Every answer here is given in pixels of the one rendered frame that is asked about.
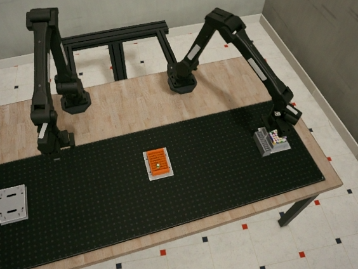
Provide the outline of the orange tube rack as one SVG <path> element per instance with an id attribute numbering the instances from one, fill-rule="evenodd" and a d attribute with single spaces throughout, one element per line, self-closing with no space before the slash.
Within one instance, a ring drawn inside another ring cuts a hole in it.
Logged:
<path id="1" fill-rule="evenodd" d="M 169 166 L 163 148 L 148 151 L 147 157 L 152 176 L 169 173 Z M 159 168 L 157 168 L 157 164 L 159 164 Z"/>

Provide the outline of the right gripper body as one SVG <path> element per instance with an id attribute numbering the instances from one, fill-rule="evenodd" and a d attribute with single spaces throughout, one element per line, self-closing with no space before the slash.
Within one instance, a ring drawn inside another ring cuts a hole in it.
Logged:
<path id="1" fill-rule="evenodd" d="M 64 138 L 64 145 L 61 145 L 61 148 L 69 147 L 75 145 L 74 135 L 68 136 L 68 131 L 64 130 L 61 131 L 63 138 Z"/>

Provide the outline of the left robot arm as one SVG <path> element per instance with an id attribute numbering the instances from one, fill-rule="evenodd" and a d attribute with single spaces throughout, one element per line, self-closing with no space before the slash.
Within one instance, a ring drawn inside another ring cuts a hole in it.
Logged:
<path id="1" fill-rule="evenodd" d="M 293 92 L 276 76 L 252 43 L 245 31 L 247 26 L 239 16 L 217 7 L 206 15 L 204 19 L 205 23 L 189 52 L 182 60 L 183 62 L 178 62 L 175 67 L 176 73 L 170 75 L 173 87 L 181 88 L 195 84 L 191 72 L 198 69 L 199 60 L 197 61 L 197 59 L 199 59 L 199 56 L 217 30 L 227 44 L 231 42 L 239 50 L 272 97 L 274 106 L 272 107 L 271 114 L 274 117 L 281 118 L 276 119 L 270 115 L 267 121 L 270 127 L 276 126 L 277 135 L 280 138 L 289 135 L 291 130 L 287 122 L 295 126 L 303 113 L 290 103 L 294 97 Z M 233 34 L 235 31 L 236 33 Z"/>

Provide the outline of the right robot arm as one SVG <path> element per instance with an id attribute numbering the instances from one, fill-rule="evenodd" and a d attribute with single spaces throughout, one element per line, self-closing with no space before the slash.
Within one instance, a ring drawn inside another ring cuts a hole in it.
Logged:
<path id="1" fill-rule="evenodd" d="M 58 133 L 58 114 L 51 97 L 50 50 L 57 71 L 54 77 L 56 92 L 62 95 L 64 107 L 88 104 L 86 91 L 81 90 L 81 82 L 67 62 L 58 28 L 58 14 L 58 8 L 32 8 L 26 13 L 26 28 L 34 32 L 34 92 L 30 119 L 37 126 L 38 151 L 48 153 L 54 161 L 61 159 L 60 148 L 65 143 L 60 130 Z"/>

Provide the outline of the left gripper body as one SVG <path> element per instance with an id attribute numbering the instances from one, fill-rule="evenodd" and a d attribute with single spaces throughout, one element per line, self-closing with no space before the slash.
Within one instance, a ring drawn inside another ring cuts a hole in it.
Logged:
<path id="1" fill-rule="evenodd" d="M 268 119 L 269 119 L 269 117 L 270 117 L 270 115 L 272 116 L 272 117 L 274 117 L 272 114 L 271 114 L 271 111 L 270 111 L 270 114 L 269 115 L 265 115 L 265 116 L 262 116 L 261 117 L 261 120 L 263 121 L 263 123 L 264 123 L 264 125 L 265 125 L 265 128 L 266 128 L 266 130 L 271 130 L 271 129 L 275 129 L 276 128 L 276 126 L 274 126 L 274 127 L 270 127 L 270 125 L 268 124 Z M 280 119 L 280 118 L 278 118 L 278 117 L 274 117 L 274 118 L 276 118 L 276 119 Z"/>

